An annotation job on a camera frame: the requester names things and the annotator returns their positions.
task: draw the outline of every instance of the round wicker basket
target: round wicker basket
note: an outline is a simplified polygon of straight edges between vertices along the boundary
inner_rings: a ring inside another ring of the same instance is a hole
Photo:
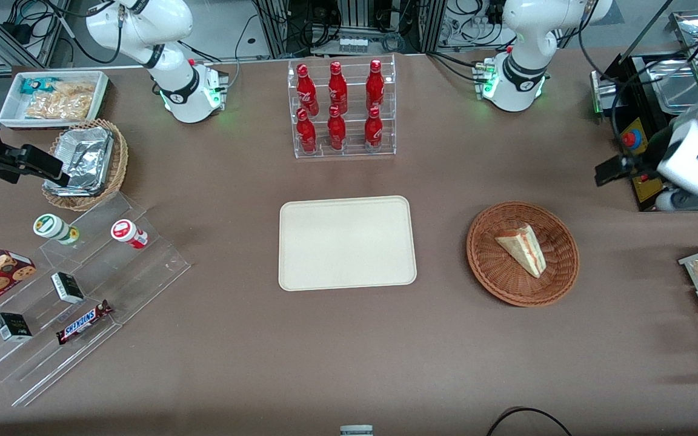
[[[102,201],[104,197],[120,190],[122,180],[125,179],[125,166],[128,165],[128,145],[125,143],[125,138],[122,137],[120,130],[118,130],[114,124],[109,121],[105,121],[104,119],[94,119],[94,121],[83,122],[83,124],[77,124],[77,126],[72,126],[70,129],[91,129],[92,127],[104,127],[105,129],[110,130],[115,136],[113,155],[111,155],[111,161],[109,162],[107,181],[104,191],[95,197],[59,197],[48,193],[44,188],[42,188],[42,194],[44,194],[47,201],[53,206],[57,206],[62,209],[74,210],[75,212],[85,212],[98,202]],[[58,140],[60,138],[61,137],[58,136],[58,138],[53,141],[53,146],[50,147],[50,154],[55,154],[56,146],[58,146]]]
[[[495,235],[528,223],[537,236],[546,270],[535,279],[503,249]],[[502,202],[479,213],[470,226],[468,263],[479,282],[494,296],[516,306],[546,306],[573,288],[580,260],[573,235],[542,207]]]

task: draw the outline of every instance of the clear acrylic stand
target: clear acrylic stand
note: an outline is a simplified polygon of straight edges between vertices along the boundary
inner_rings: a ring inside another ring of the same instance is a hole
[[[12,395],[12,406],[35,400],[190,268],[144,212],[121,193],[105,199],[72,223],[80,230],[74,245],[45,243],[32,257],[38,268],[35,276],[0,299],[0,312],[23,315],[33,334],[20,344],[0,336],[0,382]],[[135,250],[111,239],[111,225],[122,218],[147,232],[147,246]],[[50,280],[56,271],[75,277],[85,295],[83,303],[58,298]],[[59,345],[56,332],[103,300],[114,312]]]
[[[344,114],[347,126],[347,144],[343,151],[335,151],[330,146],[330,135],[327,131],[327,120],[330,118],[330,94],[327,84],[330,81],[330,61],[333,59],[298,59],[289,61],[287,74],[287,90],[290,99],[290,122],[293,124],[293,146],[296,157],[343,157],[343,156],[377,156],[395,154],[396,141],[396,71],[394,56],[376,57],[346,57],[341,59],[341,71],[347,80],[349,93],[349,110]],[[382,61],[382,76],[384,76],[384,103],[380,107],[380,119],[384,124],[382,129],[382,146],[379,151],[369,153],[365,149],[365,121],[368,119],[368,108],[365,106],[365,82],[371,69],[371,61]],[[298,74],[296,67],[305,64],[308,75],[316,86],[316,101],[319,103],[319,114],[311,118],[316,128],[316,154],[305,154],[298,139],[296,110],[300,107],[298,99]]]

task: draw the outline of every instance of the red bottle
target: red bottle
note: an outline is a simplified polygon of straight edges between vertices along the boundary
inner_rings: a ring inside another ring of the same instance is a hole
[[[308,113],[304,108],[298,108],[296,111],[296,116],[298,116],[296,130],[298,130],[298,139],[300,140],[301,147],[303,148],[303,153],[315,154],[316,130],[314,130],[314,124],[312,124],[311,120],[308,119]]]
[[[371,74],[368,75],[368,82],[365,83],[365,105],[368,110],[371,110],[374,105],[381,107],[382,103],[384,103],[382,61],[374,59],[371,61]]]
[[[341,117],[338,105],[330,107],[330,119],[327,120],[327,130],[330,132],[330,146],[335,151],[343,151],[347,140],[347,125]]]
[[[382,147],[383,127],[384,124],[379,119],[379,107],[370,108],[365,121],[365,149],[369,153],[375,153]]]
[[[341,114],[349,110],[349,94],[347,80],[341,74],[341,62],[330,62],[330,82],[327,84],[330,90],[330,104],[337,105]]]
[[[316,86],[311,77],[308,77],[308,67],[299,64],[298,71],[298,99],[301,107],[308,111],[308,115],[316,116],[319,113],[319,104],[316,102]]]

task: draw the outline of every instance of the sandwich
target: sandwich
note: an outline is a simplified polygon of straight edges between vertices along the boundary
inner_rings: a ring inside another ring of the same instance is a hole
[[[527,273],[535,279],[540,278],[545,271],[545,257],[540,250],[535,232],[529,224],[524,224],[521,228],[512,231],[502,231],[495,235],[495,240],[524,267]]]

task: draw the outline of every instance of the table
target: table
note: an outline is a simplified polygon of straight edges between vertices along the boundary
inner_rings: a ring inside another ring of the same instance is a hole
[[[560,50],[523,113],[477,102],[429,58],[397,61],[398,154],[353,161],[294,159],[285,62],[244,64],[227,110],[196,125],[161,108],[146,71],[106,71],[104,116],[130,146],[122,190],[194,267],[31,406],[0,387],[0,434],[483,434],[510,406],[574,434],[698,430],[698,301],[676,262],[698,252],[698,213],[638,213],[627,183],[595,187],[615,150],[582,55]],[[410,201],[414,284],[280,289],[280,206],[384,195]],[[553,306],[508,306],[469,270],[474,216],[512,199],[578,242],[578,282]],[[34,251],[44,212],[39,180],[0,181],[0,248]],[[558,434],[518,415],[496,434],[530,430]]]

